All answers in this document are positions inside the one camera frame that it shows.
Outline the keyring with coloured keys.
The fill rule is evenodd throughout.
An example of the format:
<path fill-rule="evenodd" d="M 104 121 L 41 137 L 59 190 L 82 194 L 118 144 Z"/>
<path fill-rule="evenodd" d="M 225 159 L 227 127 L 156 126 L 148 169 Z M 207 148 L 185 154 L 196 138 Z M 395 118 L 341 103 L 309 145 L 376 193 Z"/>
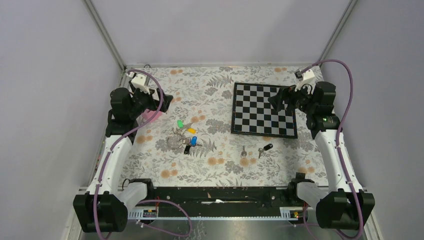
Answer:
<path fill-rule="evenodd" d="M 192 148 L 203 146 L 197 136 L 186 136 L 184 134 L 185 131 L 189 130 L 189 127 L 186 127 L 182 120 L 177 120 L 176 124 L 177 127 L 165 140 L 168 148 L 173 151 L 183 148 L 183 154 L 189 155 Z"/>

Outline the silver key white head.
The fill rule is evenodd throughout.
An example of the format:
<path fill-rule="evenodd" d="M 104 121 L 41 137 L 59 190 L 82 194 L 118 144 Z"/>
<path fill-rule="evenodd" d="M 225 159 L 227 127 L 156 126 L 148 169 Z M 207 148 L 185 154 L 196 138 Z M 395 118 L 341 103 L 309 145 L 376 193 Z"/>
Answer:
<path fill-rule="evenodd" d="M 246 156 L 247 156 L 246 148 L 245 148 L 245 146 L 243 145 L 243 146 L 242 146 L 242 151 L 241 151 L 241 153 L 240 153 L 240 157 L 241 157 L 241 158 L 246 158 Z"/>

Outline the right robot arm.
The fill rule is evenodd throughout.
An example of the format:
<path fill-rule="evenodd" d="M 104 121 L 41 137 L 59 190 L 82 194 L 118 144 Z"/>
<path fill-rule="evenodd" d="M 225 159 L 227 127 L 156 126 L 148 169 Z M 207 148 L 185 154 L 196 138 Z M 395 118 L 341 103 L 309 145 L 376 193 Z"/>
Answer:
<path fill-rule="evenodd" d="M 327 174 L 328 191 L 313 180 L 297 173 L 286 190 L 287 201 L 293 206 L 305 203 L 316 213 L 323 229 L 363 231 L 375 206 L 372 193 L 365 192 L 358 182 L 344 143 L 342 123 L 333 112 L 336 87 L 318 82 L 312 90 L 282 86 L 268 102 L 276 111 L 298 109 L 306 114 L 306 125 L 321 153 Z"/>

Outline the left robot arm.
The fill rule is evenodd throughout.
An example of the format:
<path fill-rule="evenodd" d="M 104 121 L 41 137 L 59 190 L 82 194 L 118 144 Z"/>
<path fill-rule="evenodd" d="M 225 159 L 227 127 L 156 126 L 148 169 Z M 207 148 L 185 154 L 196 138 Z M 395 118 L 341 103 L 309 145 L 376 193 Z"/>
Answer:
<path fill-rule="evenodd" d="M 136 138 L 137 118 L 146 110 L 165 113 L 173 96 L 140 84 L 130 89 L 119 87 L 110 93 L 105 145 L 98 170 L 83 194 L 77 194 L 73 208 L 85 233 L 122 232 L 128 213 L 140 202 L 152 204 L 155 192 L 146 183 L 136 181 L 122 192 L 118 190 L 124 162 Z"/>

